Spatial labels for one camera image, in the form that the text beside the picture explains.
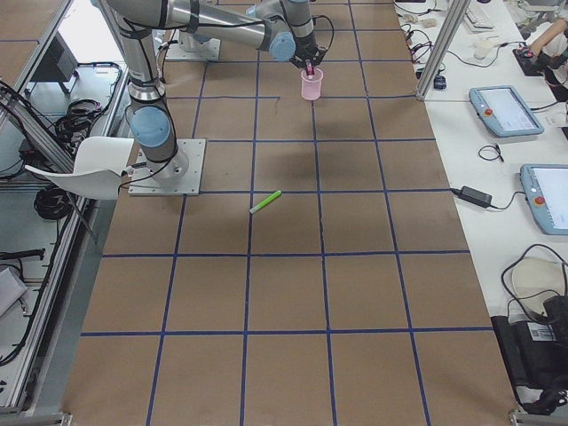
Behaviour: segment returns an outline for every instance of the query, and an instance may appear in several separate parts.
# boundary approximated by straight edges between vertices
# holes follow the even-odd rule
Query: person
[[[568,38],[565,34],[568,32],[568,11],[564,9],[558,16],[559,18],[529,46],[535,58],[541,52],[553,58],[568,49]],[[544,77],[556,100],[568,101],[568,62],[558,69],[545,67]]]

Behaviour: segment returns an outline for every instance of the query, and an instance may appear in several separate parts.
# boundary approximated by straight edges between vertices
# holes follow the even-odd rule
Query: tile
[[[325,330],[320,257],[253,257],[248,329]]]
[[[0,58],[10,58],[10,61],[0,62],[0,79],[13,86],[36,47],[36,42],[1,42]]]
[[[255,191],[315,191],[312,142],[256,143]]]
[[[410,62],[410,51],[402,31],[358,31],[362,59],[399,59]]]
[[[427,424],[407,333],[332,335],[331,341],[338,424]]]
[[[168,99],[168,109],[178,138],[193,138],[197,99]]]
[[[324,62],[321,96],[365,96],[361,66],[357,62]]]
[[[259,99],[256,138],[313,140],[312,103],[300,98]]]
[[[203,96],[256,96],[256,64],[209,63]]]
[[[410,62],[363,62],[369,96],[404,96],[416,93],[416,76]]]
[[[401,262],[413,327],[491,326],[469,254],[407,255]]]
[[[366,99],[318,99],[314,108],[318,139],[373,139]]]
[[[415,339],[432,424],[509,424],[517,404],[493,331],[419,333]]]
[[[168,330],[242,330],[246,257],[179,257]]]
[[[379,139],[434,138],[423,102],[412,98],[371,99]]]
[[[83,331],[162,330],[171,264],[170,257],[103,258]]]
[[[332,424],[326,337],[248,339],[245,424]]]
[[[159,341],[132,335],[80,338],[61,410],[82,426],[145,424]]]
[[[329,48],[323,61],[324,65],[330,60],[359,60],[357,44],[355,43],[355,33],[353,31],[336,31],[332,43],[331,31],[318,30],[315,35],[318,46]]]
[[[379,152],[389,189],[447,188],[450,185],[435,141],[381,142]]]
[[[202,191],[248,191],[252,142],[209,142],[201,177]]]
[[[185,62],[167,60],[163,68],[168,98],[180,96],[198,97],[203,84],[206,64],[203,62]]]
[[[353,29],[353,22],[351,20],[351,11],[349,5],[345,4],[310,4],[312,8],[312,15],[326,15],[334,23],[336,30]],[[318,24],[322,29],[329,29],[329,24],[325,20],[318,20]]]
[[[321,204],[327,253],[392,250],[382,193],[327,193]]]
[[[261,62],[258,71],[258,95],[281,97],[282,99],[280,99],[280,101],[293,99],[294,104],[290,105],[305,104],[309,106],[309,102],[305,102],[300,98],[300,90],[302,88],[300,72],[301,71],[292,64]]]
[[[394,4],[353,4],[351,11],[357,30],[400,29]]]
[[[203,99],[197,138],[251,140],[255,120],[254,99]]]
[[[246,254],[250,195],[203,193],[188,200],[180,253]]]
[[[399,250],[465,250],[462,223],[448,193],[391,193]]]
[[[407,328],[395,256],[328,256],[333,329]]]
[[[3,0],[0,28],[3,40],[39,40],[63,0]]]
[[[318,143],[319,184],[324,191],[383,188],[375,142]]]
[[[122,192],[104,253],[173,253],[181,204],[181,197],[131,197]]]
[[[254,204],[266,194],[257,194]],[[284,193],[253,216],[252,252],[320,253],[318,197],[315,194]]]
[[[219,62],[254,61],[258,58],[258,51],[246,44],[223,40],[219,49]]]
[[[241,368],[239,335],[166,337],[151,424],[239,424]]]

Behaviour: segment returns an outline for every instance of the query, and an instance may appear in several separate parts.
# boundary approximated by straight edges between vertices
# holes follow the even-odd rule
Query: tablet
[[[521,183],[541,230],[550,235],[568,235],[568,165],[524,164]]]
[[[544,131],[513,86],[470,89],[469,101],[487,129],[499,138],[539,135]]]

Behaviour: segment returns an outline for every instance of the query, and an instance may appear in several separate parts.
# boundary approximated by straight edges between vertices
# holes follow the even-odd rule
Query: person's arm
[[[552,41],[552,39],[559,34],[562,34],[566,29],[568,29],[568,21],[565,19],[556,20],[548,29],[542,33],[532,44],[529,49],[534,52],[536,56],[539,55],[540,51],[544,46]]]

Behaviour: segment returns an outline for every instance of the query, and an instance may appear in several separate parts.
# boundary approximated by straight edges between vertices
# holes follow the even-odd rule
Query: white label
[[[552,328],[548,326],[543,326],[535,322],[528,322],[529,331],[531,332],[531,337],[535,342],[555,342],[556,337]]]

